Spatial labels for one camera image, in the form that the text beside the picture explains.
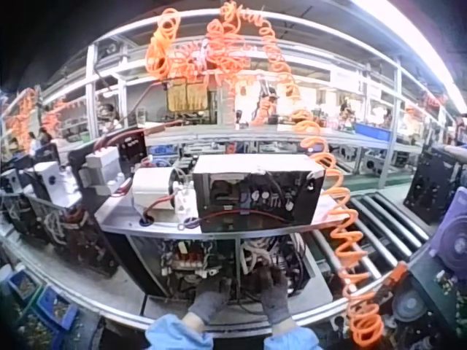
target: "speaker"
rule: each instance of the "speaker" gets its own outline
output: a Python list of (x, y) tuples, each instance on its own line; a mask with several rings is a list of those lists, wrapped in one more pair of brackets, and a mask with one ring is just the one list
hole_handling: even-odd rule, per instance
[(438, 255), (459, 279), (467, 279), (467, 189), (459, 187), (446, 216), (431, 240)]

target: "blue work uniform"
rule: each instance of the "blue work uniform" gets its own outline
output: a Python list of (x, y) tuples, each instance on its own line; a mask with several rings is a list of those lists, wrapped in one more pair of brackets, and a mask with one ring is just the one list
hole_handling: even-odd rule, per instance
[[(213, 347), (211, 335), (199, 333), (185, 326), (175, 315), (165, 315), (155, 321), (146, 331), (151, 350), (201, 349)], [(317, 336), (308, 328), (297, 327), (282, 335), (264, 340), (265, 350), (321, 350)]]

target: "gloved hand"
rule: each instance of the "gloved hand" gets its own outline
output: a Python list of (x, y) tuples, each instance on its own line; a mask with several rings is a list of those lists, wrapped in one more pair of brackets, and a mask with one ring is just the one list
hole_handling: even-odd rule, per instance
[(260, 300), (271, 326), (290, 318), (287, 303), (287, 278), (277, 266), (257, 270)]
[(204, 324), (227, 306), (230, 298), (232, 280), (216, 275), (204, 279), (196, 287), (196, 298), (188, 312), (194, 313)]

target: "white component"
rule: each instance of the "white component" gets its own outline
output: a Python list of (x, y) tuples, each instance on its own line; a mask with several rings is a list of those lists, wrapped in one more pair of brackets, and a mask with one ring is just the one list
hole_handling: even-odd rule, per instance
[(285, 210), (292, 211), (292, 209), (293, 209), (293, 202), (287, 202), (287, 204), (285, 204)]
[(103, 168), (119, 157), (117, 147), (106, 147), (87, 155), (86, 163), (89, 168)]
[(27, 168), (25, 171), (34, 176), (35, 174), (42, 179), (47, 193), (52, 203), (60, 203), (63, 194), (66, 194), (66, 182), (60, 173), (58, 162), (37, 163), (33, 168)]
[(188, 250), (184, 242), (182, 241), (178, 242), (178, 249), (180, 250), (180, 253), (188, 254)]
[(86, 156), (90, 185), (98, 195), (113, 194), (125, 181), (117, 147), (106, 147)]
[(8, 181), (13, 193), (21, 193), (23, 191), (16, 169), (5, 171), (1, 174), (1, 177)]
[(216, 179), (231, 179), (233, 174), (262, 174), (264, 171), (308, 171), (309, 178), (323, 177), (325, 169), (307, 155), (235, 154), (200, 155), (193, 174), (216, 174)]
[[(169, 195), (170, 176), (173, 168), (139, 168), (133, 176), (134, 203), (142, 208), (147, 208), (156, 200)], [(157, 209), (174, 208), (170, 201), (158, 204)]]
[(177, 191), (174, 199), (175, 214), (178, 222), (182, 223), (186, 219), (198, 217), (198, 209), (196, 208), (196, 192), (193, 189), (193, 181), (189, 184), (188, 189), (183, 188), (178, 182), (174, 182), (174, 191)]
[(255, 192), (251, 194), (251, 199), (253, 199), (254, 201), (257, 201), (259, 198), (260, 198), (260, 191), (256, 190)]

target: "fluorescent light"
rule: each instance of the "fluorescent light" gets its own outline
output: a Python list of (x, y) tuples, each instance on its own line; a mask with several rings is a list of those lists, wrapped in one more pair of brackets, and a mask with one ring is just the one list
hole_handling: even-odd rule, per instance
[(430, 42), (395, 6), (387, 0), (353, 0), (355, 4), (385, 24), (409, 45), (445, 86), (459, 113), (467, 113), (467, 104), (441, 57)]
[(294, 45), (293, 48), (295, 50), (303, 51), (304, 53), (311, 53), (312, 55), (326, 57), (326, 58), (335, 58), (330, 53), (326, 53), (320, 50), (312, 49), (311, 47), (301, 46), (301, 45)]

